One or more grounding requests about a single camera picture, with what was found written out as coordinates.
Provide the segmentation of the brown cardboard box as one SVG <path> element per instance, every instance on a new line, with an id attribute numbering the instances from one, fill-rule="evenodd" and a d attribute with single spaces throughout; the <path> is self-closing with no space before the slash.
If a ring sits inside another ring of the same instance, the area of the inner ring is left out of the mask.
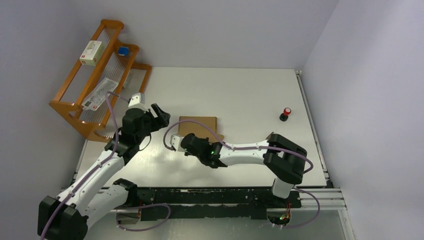
<path id="1" fill-rule="evenodd" d="M 194 122 L 182 122 L 178 125 L 177 134 L 185 137 L 186 135 L 193 133 L 196 137 L 201 139 L 208 138 L 210 143 L 217 143 L 219 140 L 224 140 L 224 135 L 220 134 L 218 131 L 218 118 L 216 116 L 180 116 L 179 121 L 183 120 L 193 120 L 200 124 L 208 127 L 212 132 L 214 132 L 218 138 L 216 138 L 209 130 L 205 127 Z"/>

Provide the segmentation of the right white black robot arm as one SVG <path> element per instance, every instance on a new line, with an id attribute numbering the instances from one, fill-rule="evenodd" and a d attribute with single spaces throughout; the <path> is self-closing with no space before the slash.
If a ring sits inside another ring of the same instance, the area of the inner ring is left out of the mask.
<path id="1" fill-rule="evenodd" d="M 302 183 L 308 162 L 306 149 L 276 133 L 249 144 L 211 143 L 208 138 L 189 133 L 184 137 L 173 136 L 171 145 L 213 169 L 241 164 L 266 166 L 276 176 L 269 197 L 275 207 L 287 203 L 294 186 Z"/>

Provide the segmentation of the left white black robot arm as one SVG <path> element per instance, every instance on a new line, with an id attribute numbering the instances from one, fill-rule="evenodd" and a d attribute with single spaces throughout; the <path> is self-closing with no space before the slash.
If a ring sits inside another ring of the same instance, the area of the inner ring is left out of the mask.
<path id="1" fill-rule="evenodd" d="M 106 182 L 140 151 L 151 133 L 165 128 L 171 115 L 152 104 L 130 106 L 115 128 L 112 139 L 94 164 L 70 187 L 56 197 L 46 196 L 39 204 L 37 233 L 42 240 L 82 240 L 89 228 L 116 207 L 139 207 L 138 186 L 126 179 L 116 180 L 105 193 Z"/>

